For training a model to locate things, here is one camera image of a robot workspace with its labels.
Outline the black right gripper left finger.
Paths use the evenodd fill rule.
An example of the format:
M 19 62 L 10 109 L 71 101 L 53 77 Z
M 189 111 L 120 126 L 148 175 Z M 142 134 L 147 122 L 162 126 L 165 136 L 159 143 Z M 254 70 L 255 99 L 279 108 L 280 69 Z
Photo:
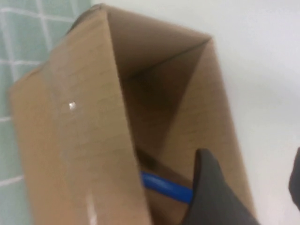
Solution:
M 182 224 L 259 224 L 226 183 L 218 160 L 208 149 L 195 153 L 193 197 Z

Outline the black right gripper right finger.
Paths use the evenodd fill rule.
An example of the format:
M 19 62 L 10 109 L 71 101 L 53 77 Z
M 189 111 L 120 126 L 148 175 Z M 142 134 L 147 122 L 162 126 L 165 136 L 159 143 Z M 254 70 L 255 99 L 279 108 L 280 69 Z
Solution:
M 300 203 L 300 149 L 297 149 L 289 179 L 289 192 L 294 204 Z

